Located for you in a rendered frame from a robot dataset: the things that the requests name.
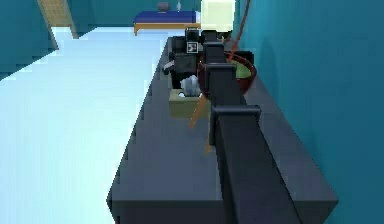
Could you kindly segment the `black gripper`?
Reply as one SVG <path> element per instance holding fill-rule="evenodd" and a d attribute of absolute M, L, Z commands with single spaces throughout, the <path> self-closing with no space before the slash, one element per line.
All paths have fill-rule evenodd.
<path fill-rule="evenodd" d="M 176 74 L 194 74 L 197 70 L 197 57 L 192 54 L 176 54 L 174 61 L 170 61 L 163 66 L 163 73 L 168 75 L 171 71 Z"/>

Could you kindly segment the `olive tissue box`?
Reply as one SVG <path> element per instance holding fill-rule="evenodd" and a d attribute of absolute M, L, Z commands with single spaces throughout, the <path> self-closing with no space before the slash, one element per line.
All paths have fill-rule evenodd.
<path fill-rule="evenodd" d="M 198 78 L 192 75 L 180 81 L 180 89 L 172 89 L 169 94 L 170 114 L 174 118 L 191 118 L 196 104 L 203 96 L 198 83 Z M 206 99 L 205 106 L 199 118 L 207 118 L 210 102 Z"/>

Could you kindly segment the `orange pencil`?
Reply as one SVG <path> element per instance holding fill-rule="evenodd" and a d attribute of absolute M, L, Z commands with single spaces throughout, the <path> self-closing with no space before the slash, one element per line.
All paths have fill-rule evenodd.
<path fill-rule="evenodd" d="M 201 96 L 199 98 L 197 104 L 196 104 L 195 110 L 194 110 L 193 115 L 190 119 L 190 122 L 189 122 L 190 128 L 193 128 L 195 126 L 195 123 L 199 119 L 200 113 L 203 110 L 205 103 L 206 103 L 206 99 L 203 96 Z"/>

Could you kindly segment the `dark red bowl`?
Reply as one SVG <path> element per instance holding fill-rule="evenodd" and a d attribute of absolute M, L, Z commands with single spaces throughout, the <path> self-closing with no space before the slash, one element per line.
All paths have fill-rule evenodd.
<path fill-rule="evenodd" d="M 235 64 L 237 67 L 236 79 L 242 94 L 245 94 L 249 90 L 257 75 L 257 69 L 253 62 L 254 54 L 251 51 L 235 51 L 232 57 L 231 63 Z M 200 57 L 200 60 L 198 61 L 197 77 L 199 88 L 202 94 L 207 97 L 208 91 L 204 84 L 205 68 L 203 64 L 203 57 Z"/>

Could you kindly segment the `dark grey long cabinet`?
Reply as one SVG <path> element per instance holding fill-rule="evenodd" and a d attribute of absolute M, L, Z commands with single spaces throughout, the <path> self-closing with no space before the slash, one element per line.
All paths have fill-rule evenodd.
<path fill-rule="evenodd" d="M 171 117 L 168 83 L 154 76 L 107 196 L 115 224 L 226 224 L 210 119 Z M 324 224 L 338 198 L 263 86 L 259 125 L 303 224 Z"/>

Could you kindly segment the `blue bed with wooden frame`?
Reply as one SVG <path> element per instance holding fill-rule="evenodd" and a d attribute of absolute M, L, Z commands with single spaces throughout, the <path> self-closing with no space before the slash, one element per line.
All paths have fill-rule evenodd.
<path fill-rule="evenodd" d="M 195 11 L 143 11 L 133 20 L 134 34 L 143 29 L 185 29 L 187 27 L 200 28 Z"/>

